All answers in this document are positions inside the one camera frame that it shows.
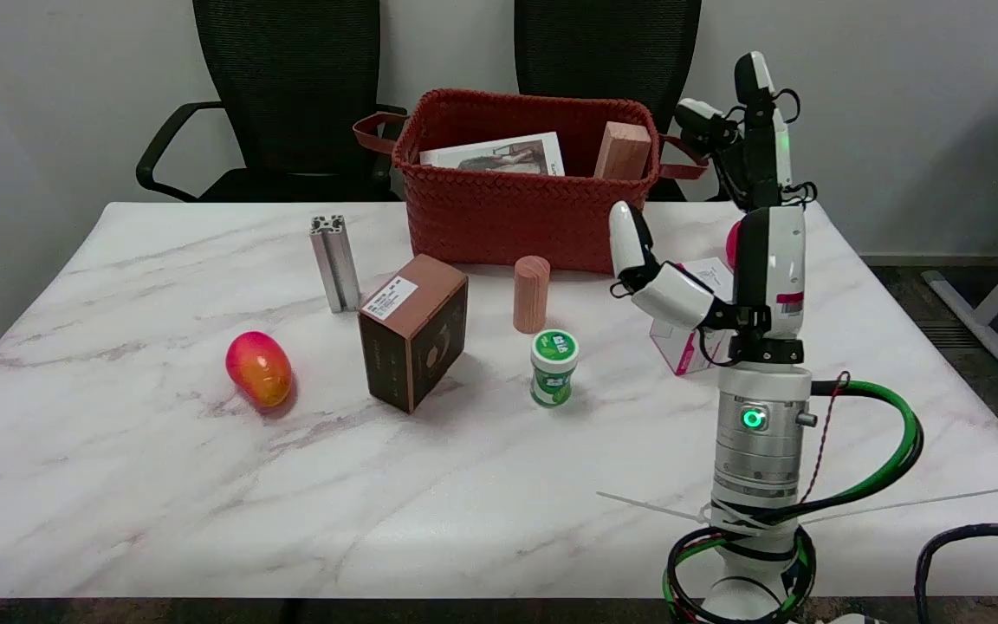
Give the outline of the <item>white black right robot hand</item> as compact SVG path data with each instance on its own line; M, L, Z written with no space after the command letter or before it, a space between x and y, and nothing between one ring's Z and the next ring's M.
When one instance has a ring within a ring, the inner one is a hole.
M611 292L682 330L731 331L725 367L796 365L804 359L799 334L807 289L805 209L817 189L811 182L793 182L781 91L761 52L736 61L734 90L738 120L691 98L676 107L683 150L713 167L718 197L743 213L736 230L733 299L721 299L681 265L658 261L645 217L625 201L615 203L609 217Z

